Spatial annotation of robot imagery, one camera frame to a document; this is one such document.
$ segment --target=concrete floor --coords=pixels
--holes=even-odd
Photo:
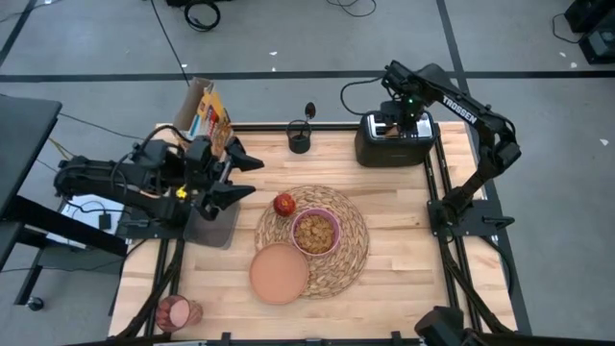
[[[453,71],[435,0],[379,1],[376,12],[366,18],[351,18],[324,0],[236,0],[219,4],[221,24],[208,34],[189,30],[182,12],[156,1],[187,72],[379,70],[393,59],[412,68],[437,62]],[[358,12],[369,10],[371,5],[364,2]],[[446,0],[463,68],[615,70],[615,65],[588,65],[576,45],[552,36],[551,17],[571,2]],[[4,0],[0,17],[23,11],[26,3]],[[0,24],[0,42],[17,19]],[[566,23],[558,23],[558,31],[570,35]],[[137,0],[64,0],[38,9],[0,66],[0,78],[178,72],[149,2]],[[292,120],[303,115],[308,101],[316,104],[317,120],[348,121],[357,119],[342,109],[338,92],[351,80],[216,83],[234,121]],[[610,323],[615,317],[610,297],[615,234],[608,223],[608,201],[615,192],[609,183],[615,167],[615,79],[471,79],[468,85],[478,100],[492,104],[518,129],[524,154],[496,186],[504,213],[517,219],[508,232],[532,331],[615,340]],[[152,124],[173,118],[185,83],[0,83],[0,92],[59,100],[68,114],[145,136]],[[362,86],[352,91],[349,103],[366,110],[385,98],[381,87]],[[437,119],[455,120],[441,107],[432,113]],[[131,144],[65,118],[52,137],[73,152],[100,160],[119,158]],[[601,139],[613,144],[604,146]],[[52,165],[60,158],[48,146],[39,156]],[[51,171],[35,164],[20,193],[55,209],[59,201],[53,196],[52,178]],[[27,266],[33,256],[32,249],[19,247],[7,269]],[[78,257],[84,265],[105,262],[95,253],[61,256]],[[53,345],[104,338],[116,272],[44,271],[35,289],[48,306],[41,312],[12,305],[23,273],[0,275],[2,343]]]

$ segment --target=pink bowl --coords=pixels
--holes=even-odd
[[[295,231],[297,230],[297,227],[299,226],[299,221],[302,218],[304,218],[306,216],[309,216],[309,215],[320,215],[320,216],[323,216],[324,218],[328,219],[329,222],[331,222],[331,224],[333,225],[333,245],[331,246],[331,249],[329,249],[329,251],[324,252],[322,254],[311,254],[311,253],[305,251],[304,249],[302,249],[301,246],[299,246],[299,244],[297,244],[297,239],[295,239]],[[337,245],[339,245],[339,221],[337,221],[337,217],[335,217],[335,215],[333,215],[328,210],[324,210],[324,209],[320,209],[320,208],[313,208],[313,209],[305,210],[305,211],[301,212],[299,215],[297,215],[297,217],[295,217],[295,220],[292,222],[292,226],[290,228],[290,237],[292,238],[292,243],[302,253],[304,253],[304,254],[306,254],[308,256],[314,256],[314,257],[325,256],[327,254],[330,254],[333,250],[335,250]]]

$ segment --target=woven placemat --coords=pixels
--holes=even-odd
[[[290,228],[294,216],[310,208],[332,212],[339,220],[338,247],[322,258],[307,257],[309,280],[304,298],[329,298],[346,289],[358,277],[367,260],[369,234],[357,207],[343,194],[321,185],[291,188],[297,210],[289,217],[278,216],[270,204],[260,217],[256,231],[257,251],[274,242],[292,243]]]

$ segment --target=black cup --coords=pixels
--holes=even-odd
[[[303,154],[309,150],[311,127],[305,120],[293,120],[286,127],[288,148],[295,154]]]

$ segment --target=butcher block tabletop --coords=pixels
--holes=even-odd
[[[439,123],[453,185],[475,171],[470,138],[462,122]],[[264,168],[231,180],[257,191],[240,201],[232,245],[227,250],[187,243],[179,294],[203,306],[203,320],[173,333],[173,339],[388,338],[392,331],[414,337],[414,324],[434,306],[447,306],[437,240],[431,234],[430,199],[423,165],[365,168],[355,159],[354,131],[315,131],[303,155],[288,150],[285,132],[238,132],[248,155]],[[160,133],[171,140],[172,135]],[[435,150],[431,152],[438,172]],[[444,187],[436,174],[438,195]],[[280,192],[300,185],[326,185],[348,197],[369,233],[369,254],[357,280],[328,299],[267,305],[252,292],[248,270],[255,255],[255,229]],[[488,307],[515,329],[498,254],[482,240],[465,237],[474,287]],[[160,241],[147,240],[126,260],[111,320],[121,332],[152,290]],[[169,247],[169,258],[174,245]],[[459,290],[462,307],[465,299]]]

